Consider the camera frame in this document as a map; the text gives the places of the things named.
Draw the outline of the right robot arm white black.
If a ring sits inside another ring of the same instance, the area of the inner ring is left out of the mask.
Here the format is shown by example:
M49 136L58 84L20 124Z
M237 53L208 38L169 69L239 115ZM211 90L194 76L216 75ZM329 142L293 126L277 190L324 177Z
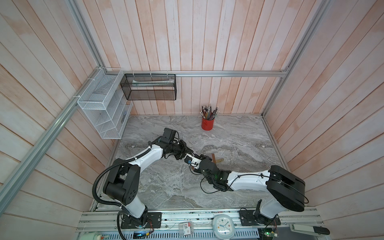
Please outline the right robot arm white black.
M255 210L258 222L271 220L286 210L303 212L307 204L305 182L284 168L272 165L269 170L257 173L222 171L206 158L191 162L214 189L220 192L252 190L270 193L266 200L260 200Z

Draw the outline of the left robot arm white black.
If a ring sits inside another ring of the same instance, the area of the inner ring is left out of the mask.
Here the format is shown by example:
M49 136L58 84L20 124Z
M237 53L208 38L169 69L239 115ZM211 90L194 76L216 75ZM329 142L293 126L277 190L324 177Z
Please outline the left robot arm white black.
M137 196L141 173L162 158L183 160L187 156L194 156L193 150L183 140L175 137L178 135L176 130L165 128L163 135L149 142L144 151L126 160L116 159L106 171L103 193L113 199L107 204L120 207L136 219L144 216L148 208Z

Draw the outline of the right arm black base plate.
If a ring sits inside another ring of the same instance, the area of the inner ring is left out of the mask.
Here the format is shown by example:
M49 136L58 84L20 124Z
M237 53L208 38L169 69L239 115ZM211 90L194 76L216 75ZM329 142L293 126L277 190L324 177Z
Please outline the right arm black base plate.
M278 216L275 216L274 219L269 219L256 210L247 210L241 208L239 210L239 216L242 226L279 226L281 225L281 220Z

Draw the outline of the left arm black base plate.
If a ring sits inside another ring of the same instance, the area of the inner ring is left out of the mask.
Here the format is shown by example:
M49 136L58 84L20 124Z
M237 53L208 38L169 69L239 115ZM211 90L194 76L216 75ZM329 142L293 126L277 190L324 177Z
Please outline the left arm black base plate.
M134 218L131 215L123 214L120 227L122 229L139 229L139 228L160 228L162 222L161 212L144 212L140 218Z

